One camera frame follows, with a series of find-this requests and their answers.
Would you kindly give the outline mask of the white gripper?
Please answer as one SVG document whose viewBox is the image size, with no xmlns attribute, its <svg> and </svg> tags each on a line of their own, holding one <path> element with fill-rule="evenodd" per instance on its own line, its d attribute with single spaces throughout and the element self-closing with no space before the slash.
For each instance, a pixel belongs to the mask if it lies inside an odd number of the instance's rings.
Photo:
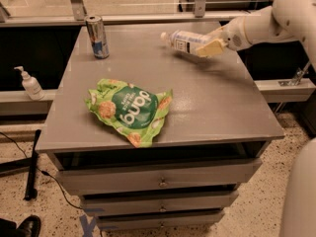
<svg viewBox="0 0 316 237">
<path fill-rule="evenodd" d="M 196 55 L 198 57 L 213 57 L 221 54 L 226 46 L 236 51 L 251 47 L 252 44 L 246 35 L 245 23 L 246 17 L 237 17 L 224 25 L 222 29 L 218 28 L 208 33 L 213 40 L 198 47 Z"/>
</svg>

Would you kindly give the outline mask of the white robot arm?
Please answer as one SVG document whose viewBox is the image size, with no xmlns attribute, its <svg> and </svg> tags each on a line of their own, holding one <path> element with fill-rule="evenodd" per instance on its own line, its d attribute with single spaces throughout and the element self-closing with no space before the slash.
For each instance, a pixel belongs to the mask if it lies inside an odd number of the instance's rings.
<svg viewBox="0 0 316 237">
<path fill-rule="evenodd" d="M 269 7 L 233 19 L 211 32 L 200 57 L 225 48 L 242 50 L 261 42 L 297 40 L 316 68 L 316 0 L 274 0 Z M 295 158 L 286 187 L 279 237 L 316 237 L 316 139 Z"/>
</svg>

